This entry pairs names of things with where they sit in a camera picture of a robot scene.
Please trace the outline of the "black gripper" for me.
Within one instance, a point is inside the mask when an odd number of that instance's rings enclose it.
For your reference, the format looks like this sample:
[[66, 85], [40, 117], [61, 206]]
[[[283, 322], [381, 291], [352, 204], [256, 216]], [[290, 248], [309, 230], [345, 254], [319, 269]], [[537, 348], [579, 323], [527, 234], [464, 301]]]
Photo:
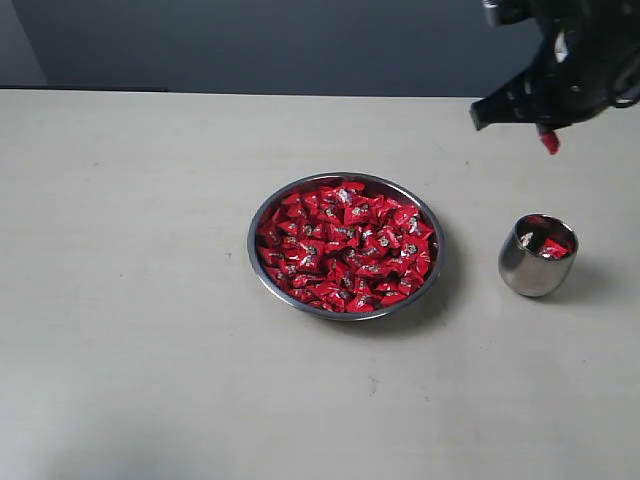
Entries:
[[476, 131], [536, 123], [540, 137], [639, 102], [637, 1], [528, 1], [543, 40], [523, 72], [522, 96], [503, 86], [473, 102]]

